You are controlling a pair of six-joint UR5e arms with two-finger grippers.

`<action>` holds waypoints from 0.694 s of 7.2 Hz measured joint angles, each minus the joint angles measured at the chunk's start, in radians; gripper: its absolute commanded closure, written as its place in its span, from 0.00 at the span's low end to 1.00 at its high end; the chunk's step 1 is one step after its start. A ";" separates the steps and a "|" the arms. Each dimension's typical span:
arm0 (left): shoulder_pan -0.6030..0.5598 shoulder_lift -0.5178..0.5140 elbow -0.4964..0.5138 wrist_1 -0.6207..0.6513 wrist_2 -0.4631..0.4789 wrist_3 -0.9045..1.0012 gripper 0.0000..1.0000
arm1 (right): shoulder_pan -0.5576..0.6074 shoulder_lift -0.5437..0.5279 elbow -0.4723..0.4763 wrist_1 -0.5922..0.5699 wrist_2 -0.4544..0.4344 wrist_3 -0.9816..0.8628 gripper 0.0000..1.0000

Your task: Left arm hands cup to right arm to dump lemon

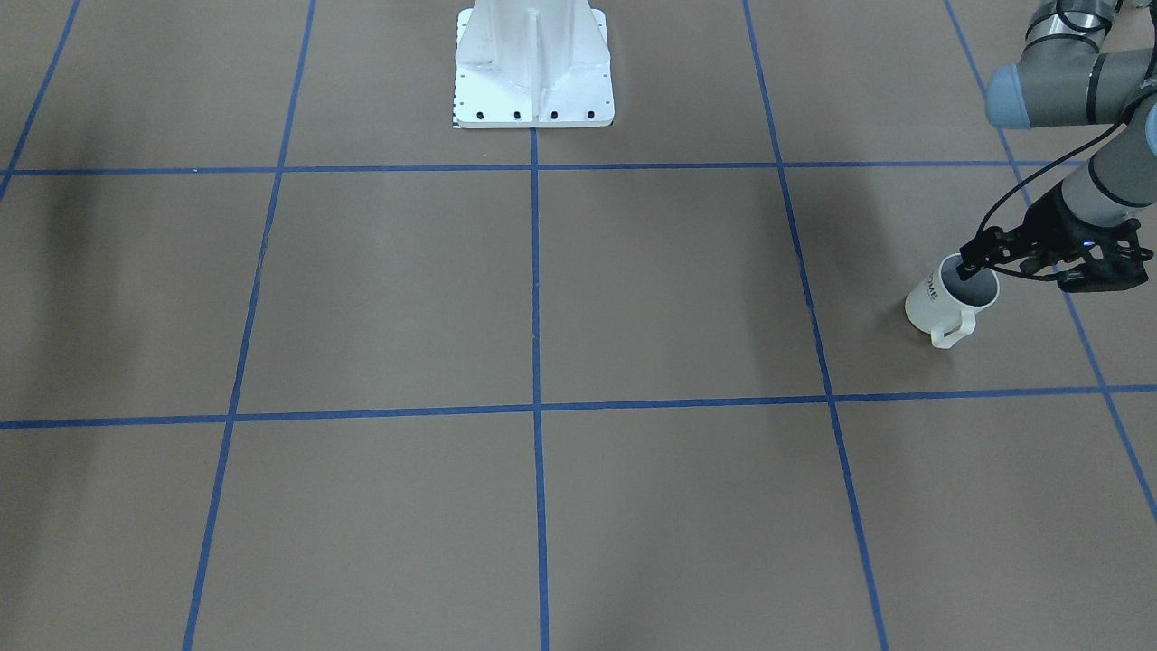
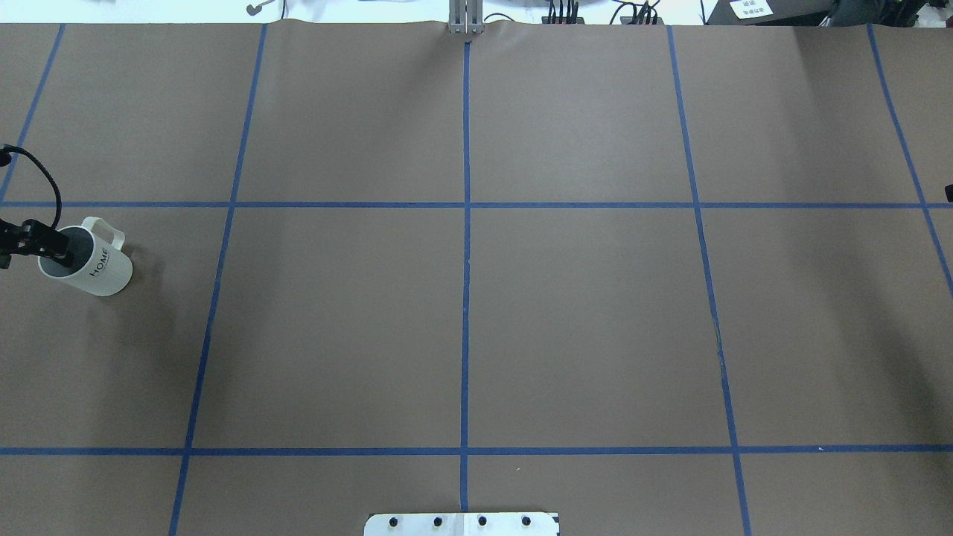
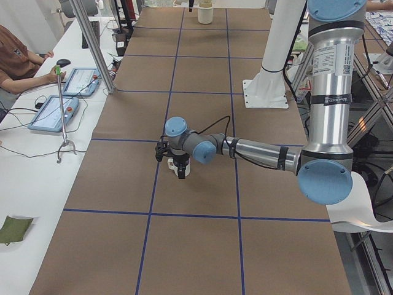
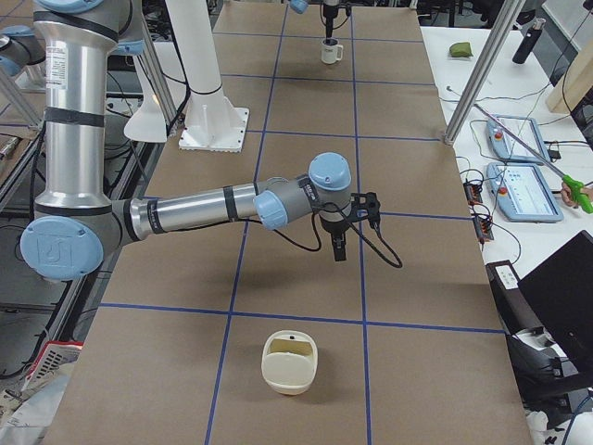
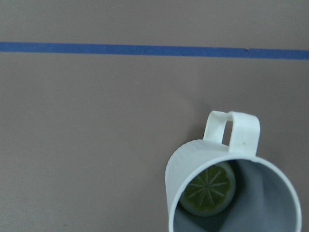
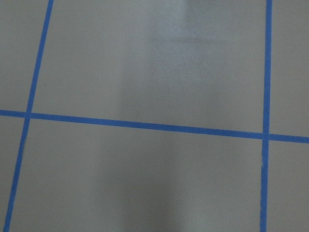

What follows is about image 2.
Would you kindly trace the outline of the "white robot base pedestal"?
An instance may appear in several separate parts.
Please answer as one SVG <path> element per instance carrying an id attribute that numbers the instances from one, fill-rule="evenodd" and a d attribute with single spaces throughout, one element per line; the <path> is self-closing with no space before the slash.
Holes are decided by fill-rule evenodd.
<path id="1" fill-rule="evenodd" d="M 559 535 L 557 513 L 446 512 L 374 514 L 364 535 Z"/>

